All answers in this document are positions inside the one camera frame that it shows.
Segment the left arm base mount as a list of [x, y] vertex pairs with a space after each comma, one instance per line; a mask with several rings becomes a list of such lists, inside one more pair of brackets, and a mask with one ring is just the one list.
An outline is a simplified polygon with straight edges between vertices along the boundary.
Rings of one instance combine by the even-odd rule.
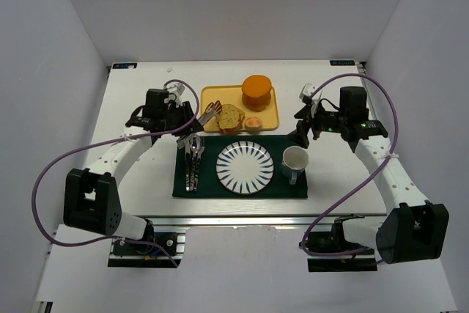
[[111, 244], [110, 268], [176, 268], [185, 248], [185, 230], [176, 227], [155, 227], [154, 245], [137, 245], [123, 240]]

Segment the silver metal tongs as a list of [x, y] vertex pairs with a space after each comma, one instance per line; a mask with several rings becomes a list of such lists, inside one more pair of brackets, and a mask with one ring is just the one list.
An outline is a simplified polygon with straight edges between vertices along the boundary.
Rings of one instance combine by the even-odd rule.
[[[204, 113], [198, 119], [199, 124], [204, 127], [216, 114], [222, 112], [222, 104], [219, 100], [211, 102], [206, 107]], [[182, 149], [188, 144], [191, 139], [197, 134], [197, 132], [189, 133], [188, 135], [182, 136], [177, 140], [177, 147]]]

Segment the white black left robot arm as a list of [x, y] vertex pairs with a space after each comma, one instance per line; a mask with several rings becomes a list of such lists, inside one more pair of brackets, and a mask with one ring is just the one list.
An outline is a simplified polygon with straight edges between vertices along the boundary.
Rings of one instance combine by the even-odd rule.
[[199, 132], [201, 124], [181, 96], [185, 85], [172, 81], [149, 89], [145, 103], [130, 115], [119, 141], [84, 169], [72, 169], [65, 182], [64, 224], [106, 237], [150, 242], [149, 220], [122, 210], [118, 187], [133, 164], [163, 134], [183, 136]]

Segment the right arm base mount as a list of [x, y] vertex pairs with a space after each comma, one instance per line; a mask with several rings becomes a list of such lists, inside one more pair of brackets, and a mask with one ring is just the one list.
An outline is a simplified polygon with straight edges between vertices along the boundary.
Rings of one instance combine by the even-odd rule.
[[314, 252], [307, 259], [310, 273], [375, 272], [377, 260], [373, 249], [362, 249], [357, 243], [345, 240], [345, 221], [362, 219], [363, 216], [339, 217], [330, 230], [312, 231], [306, 238], [305, 249]]

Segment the bread slice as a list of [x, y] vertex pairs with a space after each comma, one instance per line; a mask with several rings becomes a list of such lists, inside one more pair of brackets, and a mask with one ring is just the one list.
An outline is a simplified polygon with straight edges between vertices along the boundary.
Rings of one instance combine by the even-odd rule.
[[221, 112], [215, 116], [220, 129], [235, 128], [239, 123], [239, 111], [232, 104], [223, 104]]
[[240, 109], [238, 109], [238, 111], [239, 111], [239, 114], [240, 114], [238, 125], [237, 125], [235, 128], [230, 128], [230, 129], [220, 129], [220, 128], [219, 128], [219, 131], [220, 131], [221, 133], [223, 133], [223, 134], [236, 133], [236, 132], [239, 131], [239, 129], [241, 129], [241, 127], [242, 127], [242, 121], [243, 121], [243, 119], [244, 119], [244, 112], [241, 111]]

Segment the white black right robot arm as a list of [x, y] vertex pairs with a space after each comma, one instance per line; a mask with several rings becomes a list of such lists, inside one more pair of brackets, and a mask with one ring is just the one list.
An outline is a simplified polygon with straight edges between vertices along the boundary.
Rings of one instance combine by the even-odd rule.
[[302, 147], [308, 133], [339, 134], [369, 171], [385, 204], [386, 217], [351, 215], [334, 220], [324, 239], [307, 235], [300, 245], [308, 254], [353, 255], [371, 249], [387, 264], [437, 259], [449, 221], [442, 204], [434, 204], [417, 188], [397, 155], [383, 124], [369, 118], [367, 93], [361, 86], [340, 89], [339, 106], [327, 111], [314, 86], [306, 84], [299, 95], [304, 107], [295, 114], [298, 123], [289, 138]]

